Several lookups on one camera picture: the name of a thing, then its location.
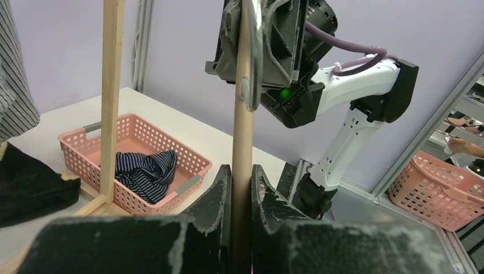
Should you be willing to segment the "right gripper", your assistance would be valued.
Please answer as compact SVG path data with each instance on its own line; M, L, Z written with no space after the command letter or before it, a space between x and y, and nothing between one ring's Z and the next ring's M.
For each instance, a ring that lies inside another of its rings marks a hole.
M205 72L236 80L241 1L224 1L216 55ZM261 1L263 67L255 71L263 87L287 87L299 76L308 1Z

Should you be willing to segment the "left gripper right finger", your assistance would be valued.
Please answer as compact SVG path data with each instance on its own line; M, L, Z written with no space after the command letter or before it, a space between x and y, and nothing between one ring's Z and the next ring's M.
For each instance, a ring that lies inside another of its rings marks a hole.
M316 221L252 168L254 273L453 273L435 236L413 225Z

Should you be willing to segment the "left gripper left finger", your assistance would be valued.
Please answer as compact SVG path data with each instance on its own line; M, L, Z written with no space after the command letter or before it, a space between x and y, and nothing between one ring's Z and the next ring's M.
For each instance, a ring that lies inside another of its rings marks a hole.
M178 215L56 219L19 273L228 273L231 169Z

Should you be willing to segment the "navy striped underwear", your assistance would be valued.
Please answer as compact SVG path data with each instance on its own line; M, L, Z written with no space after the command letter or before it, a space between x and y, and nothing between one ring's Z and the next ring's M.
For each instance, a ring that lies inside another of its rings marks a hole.
M156 204L168 193L176 166L173 150L151 155L118 152L115 155L115 179L148 204Z

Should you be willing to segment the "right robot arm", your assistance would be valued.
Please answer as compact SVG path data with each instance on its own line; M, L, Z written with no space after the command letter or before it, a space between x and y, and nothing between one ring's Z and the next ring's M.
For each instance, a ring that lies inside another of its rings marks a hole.
M419 70L381 47L336 38L337 28L326 1L225 1L215 59L205 66L238 87L244 110L263 106L287 128L348 105L326 152L289 189L292 204L316 220L361 147L407 110Z

